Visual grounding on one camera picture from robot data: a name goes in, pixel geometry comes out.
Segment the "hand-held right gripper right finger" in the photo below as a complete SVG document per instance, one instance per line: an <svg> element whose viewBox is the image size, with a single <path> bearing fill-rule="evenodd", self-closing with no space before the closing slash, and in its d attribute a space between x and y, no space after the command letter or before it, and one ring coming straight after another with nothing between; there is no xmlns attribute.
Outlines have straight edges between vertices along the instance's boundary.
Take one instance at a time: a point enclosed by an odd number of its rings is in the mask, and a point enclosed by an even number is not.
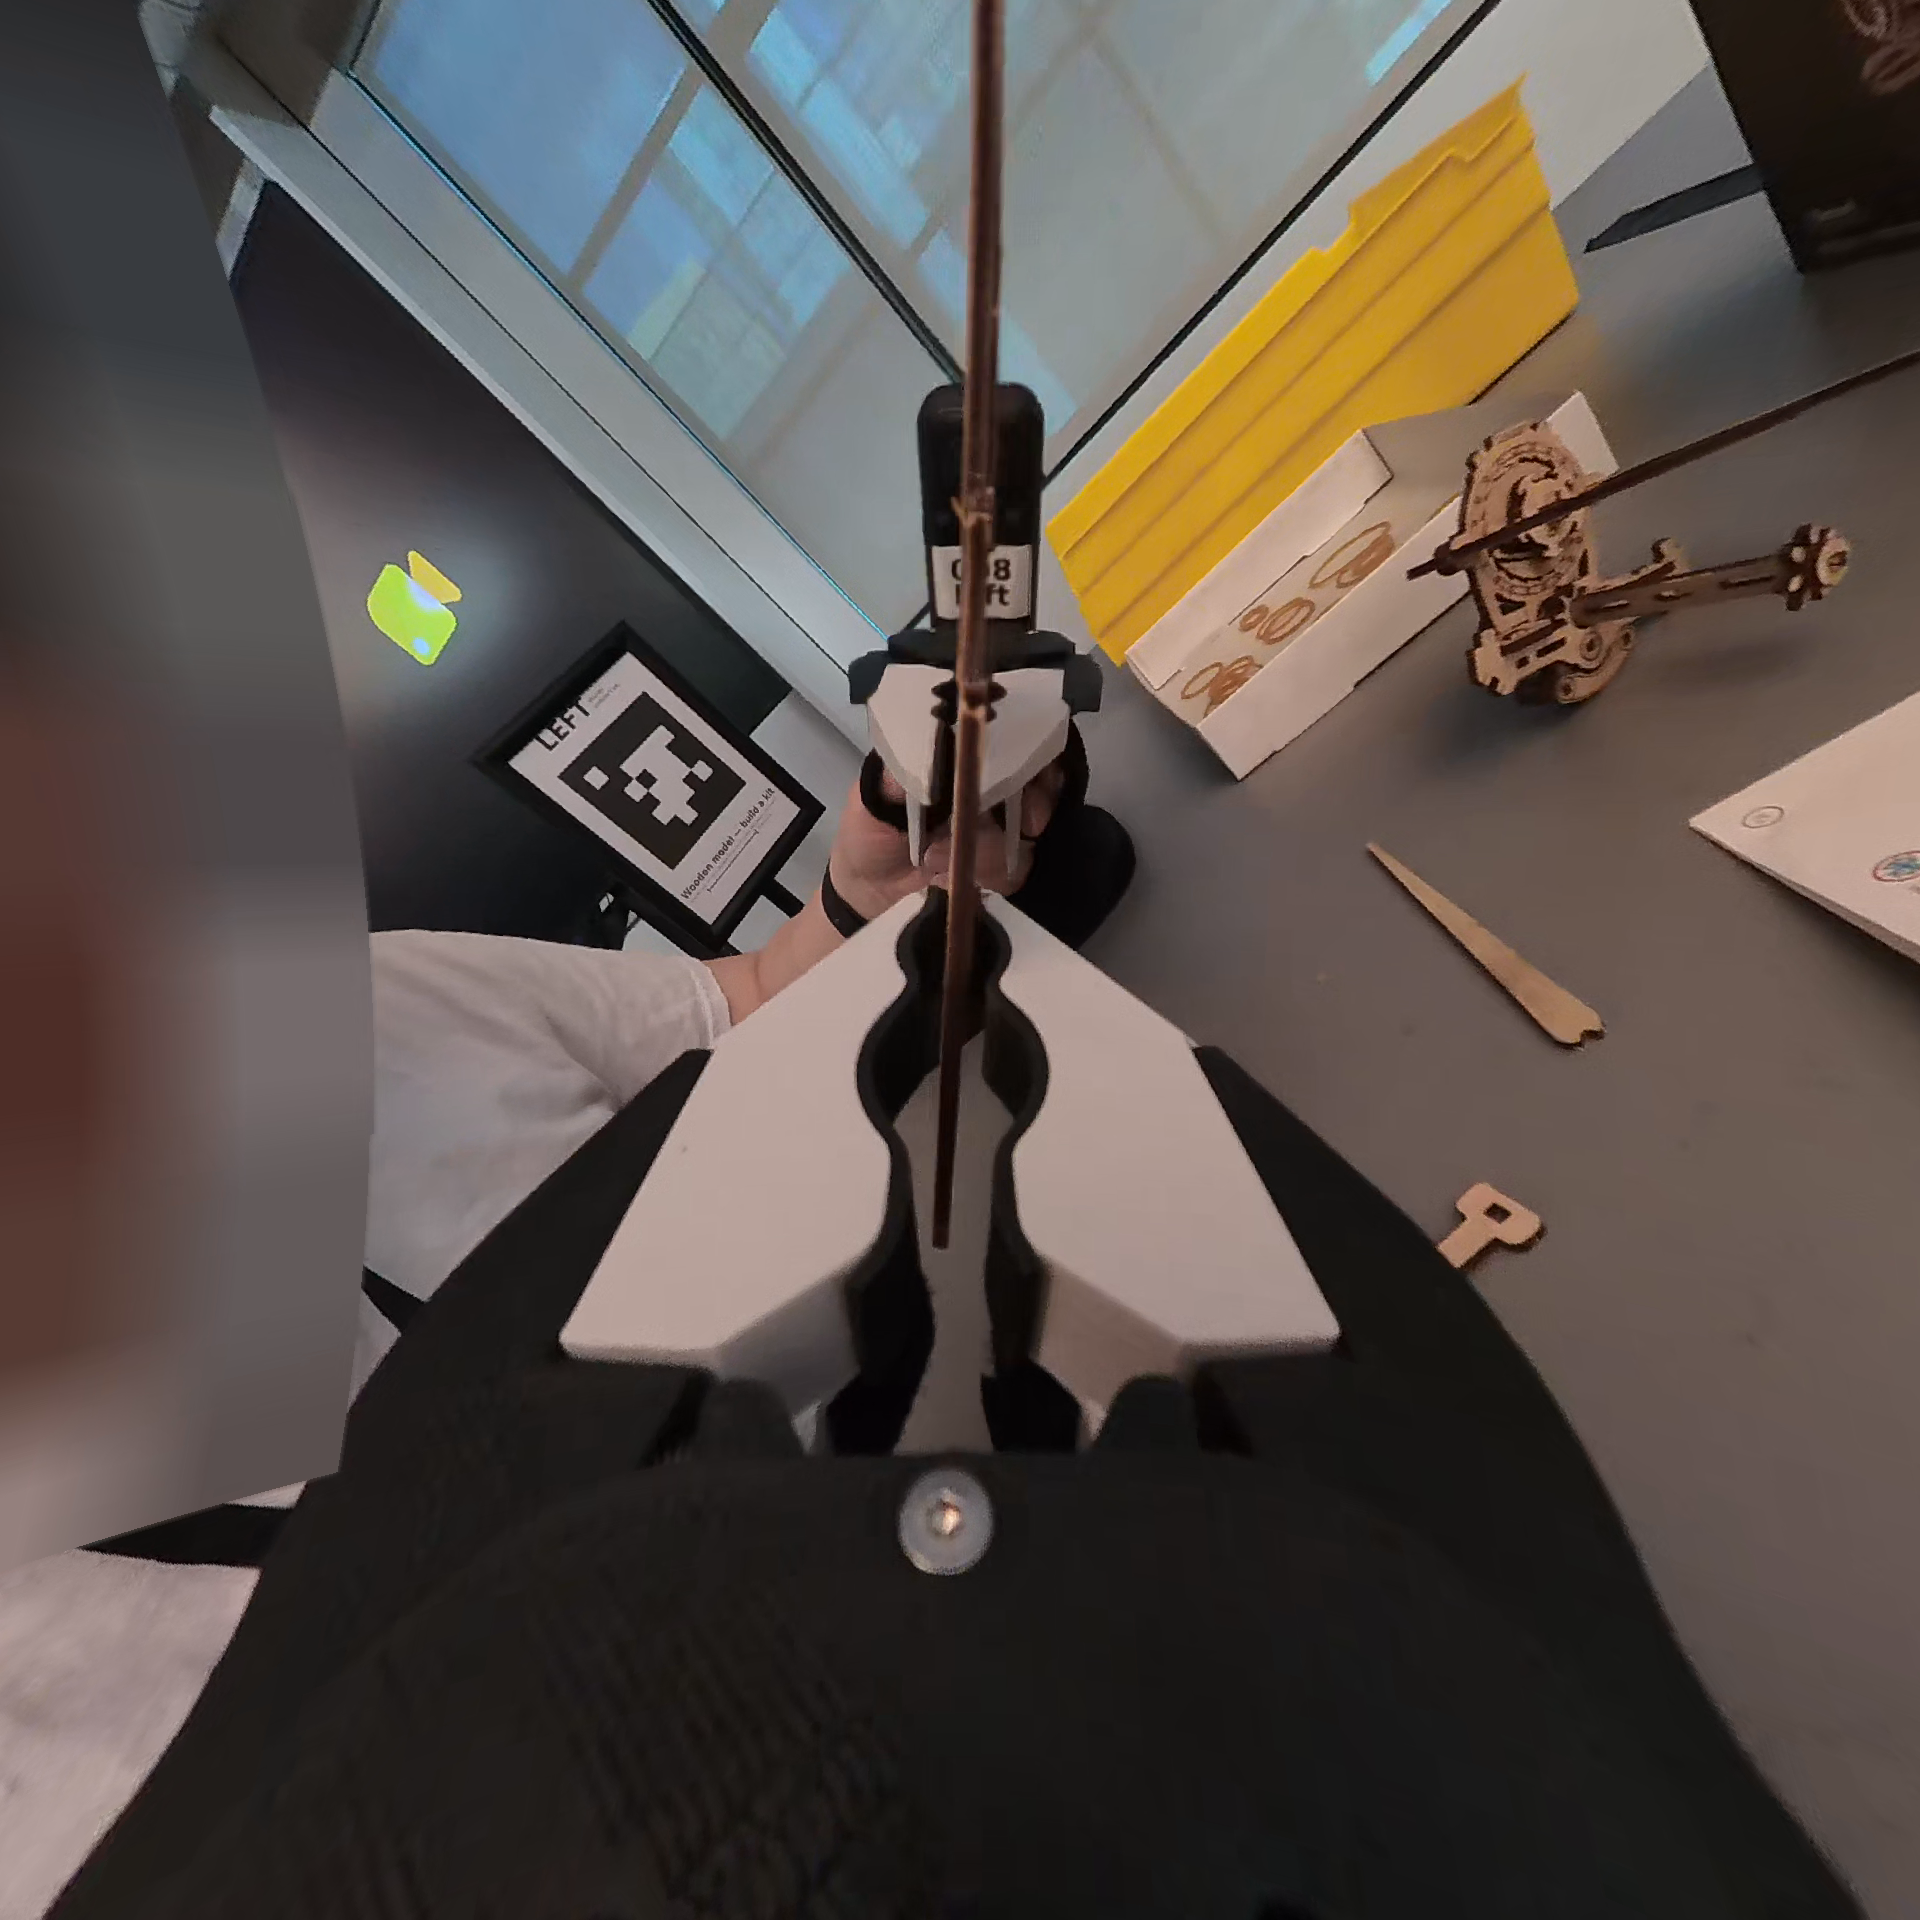
<svg viewBox="0 0 1920 1920"><path fill-rule="evenodd" d="M991 1448L1074 1450L1137 1378L1332 1352L1335 1312L1186 1033L1006 899L980 978Z"/></svg>

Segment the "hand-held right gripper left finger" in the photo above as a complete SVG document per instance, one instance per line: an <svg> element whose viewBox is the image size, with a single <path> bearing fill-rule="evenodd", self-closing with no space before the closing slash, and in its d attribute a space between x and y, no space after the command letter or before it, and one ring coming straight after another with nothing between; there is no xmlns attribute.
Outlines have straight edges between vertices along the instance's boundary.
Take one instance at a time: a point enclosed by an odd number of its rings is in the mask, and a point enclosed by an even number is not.
<svg viewBox="0 0 1920 1920"><path fill-rule="evenodd" d="M943 906L911 896L703 1059L560 1335L816 1407L895 1450L930 1354L897 1115L934 1072Z"/></svg>

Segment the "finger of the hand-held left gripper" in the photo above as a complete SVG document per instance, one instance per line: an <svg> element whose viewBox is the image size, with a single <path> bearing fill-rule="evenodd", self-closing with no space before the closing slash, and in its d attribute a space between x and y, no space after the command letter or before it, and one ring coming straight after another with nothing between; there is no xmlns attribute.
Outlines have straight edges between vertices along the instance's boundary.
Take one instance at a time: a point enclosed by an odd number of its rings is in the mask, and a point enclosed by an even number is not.
<svg viewBox="0 0 1920 1920"><path fill-rule="evenodd" d="M868 814L904 833L914 869L953 811L953 669L884 664L868 697Z"/></svg>
<svg viewBox="0 0 1920 1920"><path fill-rule="evenodd" d="M1022 883L1037 843L1065 800L1062 754L1071 743L1065 667L1029 664L994 680L983 726L976 800L959 807L976 883Z"/></svg>

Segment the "laser-cut wooden parts sheet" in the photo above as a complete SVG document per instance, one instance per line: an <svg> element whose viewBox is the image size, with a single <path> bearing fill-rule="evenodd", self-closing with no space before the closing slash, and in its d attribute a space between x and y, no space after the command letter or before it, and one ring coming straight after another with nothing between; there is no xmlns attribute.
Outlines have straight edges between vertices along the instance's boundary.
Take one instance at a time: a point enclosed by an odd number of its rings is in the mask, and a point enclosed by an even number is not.
<svg viewBox="0 0 1920 1920"><path fill-rule="evenodd" d="M996 386L1001 315L1004 2L973 2L968 106L966 369L961 473L956 496L961 584L958 593L950 719L950 869L943 914L940 1086L930 1241L950 1241L961 1054L968 1039L978 883L959 809L973 803L983 728L991 715L988 573L996 520Z"/></svg>

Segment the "pointed wooden stick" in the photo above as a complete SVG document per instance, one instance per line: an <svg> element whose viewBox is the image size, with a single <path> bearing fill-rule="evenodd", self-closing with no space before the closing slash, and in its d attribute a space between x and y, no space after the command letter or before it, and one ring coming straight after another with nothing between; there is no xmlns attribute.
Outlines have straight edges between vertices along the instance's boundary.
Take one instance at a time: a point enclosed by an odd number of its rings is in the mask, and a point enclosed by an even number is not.
<svg viewBox="0 0 1920 1920"><path fill-rule="evenodd" d="M1521 1011L1560 1047L1583 1047L1604 1034L1602 1017L1578 997L1548 978L1525 954L1481 926L1461 905L1432 889L1378 843L1367 854L1440 926Z"/></svg>

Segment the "person's left forearm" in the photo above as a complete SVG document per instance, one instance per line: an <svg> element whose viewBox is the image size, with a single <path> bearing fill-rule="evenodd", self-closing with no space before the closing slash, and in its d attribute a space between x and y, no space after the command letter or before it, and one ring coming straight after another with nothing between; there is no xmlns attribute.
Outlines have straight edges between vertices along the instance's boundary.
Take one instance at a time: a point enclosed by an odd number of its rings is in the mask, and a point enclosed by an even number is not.
<svg viewBox="0 0 1920 1920"><path fill-rule="evenodd" d="M858 911L872 921L884 910L886 905L880 905L872 911ZM845 942L847 939L839 939L828 926L816 889L798 917L782 922L766 946L716 958L703 961L703 966L727 1005L729 1024L740 1025L744 1017L752 1017L761 1005L782 989L790 987L807 970L816 969Z"/></svg>

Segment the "wooden gear model assembly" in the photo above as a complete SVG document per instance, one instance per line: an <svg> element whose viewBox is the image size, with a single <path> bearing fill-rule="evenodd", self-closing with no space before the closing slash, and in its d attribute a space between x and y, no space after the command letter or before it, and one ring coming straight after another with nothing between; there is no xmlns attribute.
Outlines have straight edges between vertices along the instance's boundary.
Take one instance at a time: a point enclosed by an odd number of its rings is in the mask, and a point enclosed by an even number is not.
<svg viewBox="0 0 1920 1920"><path fill-rule="evenodd" d="M1465 579L1479 611L1470 650L1479 688L1519 703L1583 703L1618 678L1640 622L1752 595L1798 610L1832 591L1850 563L1847 537L1810 520L1767 554L1713 566L1688 563L1674 542L1661 538L1648 563L1606 578L1594 560L1592 509L1916 363L1917 349L1898 352L1606 474L1588 474L1545 421L1511 425L1471 451L1452 538L1407 575Z"/></svg>

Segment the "black model kit box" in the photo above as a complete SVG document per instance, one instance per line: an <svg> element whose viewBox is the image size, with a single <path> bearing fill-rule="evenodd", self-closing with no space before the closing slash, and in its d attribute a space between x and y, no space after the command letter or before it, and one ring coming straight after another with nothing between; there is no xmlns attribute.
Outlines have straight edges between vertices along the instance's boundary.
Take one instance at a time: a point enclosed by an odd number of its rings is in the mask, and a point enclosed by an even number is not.
<svg viewBox="0 0 1920 1920"><path fill-rule="evenodd" d="M1694 2L1798 272L1917 243L1917 3Z"/></svg>

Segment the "framed marker sign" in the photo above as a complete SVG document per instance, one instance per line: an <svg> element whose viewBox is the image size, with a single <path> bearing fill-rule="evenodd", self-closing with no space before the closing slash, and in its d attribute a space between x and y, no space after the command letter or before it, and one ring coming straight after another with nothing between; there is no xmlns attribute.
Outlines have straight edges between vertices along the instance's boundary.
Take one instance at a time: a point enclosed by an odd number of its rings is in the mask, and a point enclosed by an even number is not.
<svg viewBox="0 0 1920 1920"><path fill-rule="evenodd" d="M824 803L656 646L615 624L471 757L548 822L592 840L615 899L697 958L729 954Z"/></svg>

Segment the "white cardboard tray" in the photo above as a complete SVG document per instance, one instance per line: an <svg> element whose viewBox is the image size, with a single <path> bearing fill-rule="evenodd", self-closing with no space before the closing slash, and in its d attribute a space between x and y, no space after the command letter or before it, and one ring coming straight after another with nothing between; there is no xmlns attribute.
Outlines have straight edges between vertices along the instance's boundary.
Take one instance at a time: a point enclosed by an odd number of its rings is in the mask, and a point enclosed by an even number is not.
<svg viewBox="0 0 1920 1920"><path fill-rule="evenodd" d="M1250 775L1468 595L1463 578L1407 571L1452 538L1471 451L1530 421L1548 421L1588 473L1615 465L1572 387L1367 425L1164 611L1124 664L1233 776Z"/></svg>

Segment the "wooden key-shaped part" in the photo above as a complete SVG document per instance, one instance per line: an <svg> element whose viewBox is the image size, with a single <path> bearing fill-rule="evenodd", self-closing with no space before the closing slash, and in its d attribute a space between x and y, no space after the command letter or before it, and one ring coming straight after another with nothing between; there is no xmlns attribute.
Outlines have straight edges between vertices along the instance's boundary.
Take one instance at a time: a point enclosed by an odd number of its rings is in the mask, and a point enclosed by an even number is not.
<svg viewBox="0 0 1920 1920"><path fill-rule="evenodd" d="M1456 1210L1453 1230L1436 1245L1453 1271L1470 1269L1493 1249L1525 1249L1545 1233L1536 1210L1493 1184L1474 1184L1461 1192Z"/></svg>

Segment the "yellow plastic bin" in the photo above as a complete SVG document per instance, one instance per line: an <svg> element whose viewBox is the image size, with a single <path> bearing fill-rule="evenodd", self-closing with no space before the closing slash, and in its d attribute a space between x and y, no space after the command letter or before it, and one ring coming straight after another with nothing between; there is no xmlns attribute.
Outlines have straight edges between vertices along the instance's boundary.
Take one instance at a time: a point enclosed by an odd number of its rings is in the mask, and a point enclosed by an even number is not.
<svg viewBox="0 0 1920 1920"><path fill-rule="evenodd" d="M1124 661L1365 425L1456 408L1577 307L1512 83L1351 202L1054 513L1096 646Z"/></svg>

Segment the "grey framed window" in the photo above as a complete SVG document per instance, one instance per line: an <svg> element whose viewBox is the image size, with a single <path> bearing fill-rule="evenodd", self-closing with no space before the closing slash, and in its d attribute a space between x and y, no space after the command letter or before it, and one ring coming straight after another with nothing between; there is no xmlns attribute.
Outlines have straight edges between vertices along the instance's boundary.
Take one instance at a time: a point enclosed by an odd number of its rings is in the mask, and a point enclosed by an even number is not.
<svg viewBox="0 0 1920 1920"><path fill-rule="evenodd" d="M1046 512L1490 3L1001 6L998 376ZM959 2L150 3L300 122L341 79L884 630L914 413L966 354Z"/></svg>

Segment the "yellow green sticker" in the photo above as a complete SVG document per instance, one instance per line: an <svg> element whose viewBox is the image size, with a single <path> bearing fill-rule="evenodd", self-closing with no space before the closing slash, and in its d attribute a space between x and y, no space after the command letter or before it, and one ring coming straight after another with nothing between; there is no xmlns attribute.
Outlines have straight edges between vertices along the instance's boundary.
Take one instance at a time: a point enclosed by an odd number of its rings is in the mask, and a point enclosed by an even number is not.
<svg viewBox="0 0 1920 1920"><path fill-rule="evenodd" d="M367 616L409 658L432 664L441 658L460 616L464 589L432 560L409 550L402 563L383 563L367 589Z"/></svg>

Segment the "illustrated instruction booklet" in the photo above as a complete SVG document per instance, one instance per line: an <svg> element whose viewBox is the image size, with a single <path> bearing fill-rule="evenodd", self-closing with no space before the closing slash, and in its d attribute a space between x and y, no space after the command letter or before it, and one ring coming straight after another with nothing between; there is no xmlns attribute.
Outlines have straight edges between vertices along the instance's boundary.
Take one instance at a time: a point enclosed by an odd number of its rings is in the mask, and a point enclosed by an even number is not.
<svg viewBox="0 0 1920 1920"><path fill-rule="evenodd" d="M1697 811L1688 827L1917 954L1917 695Z"/></svg>

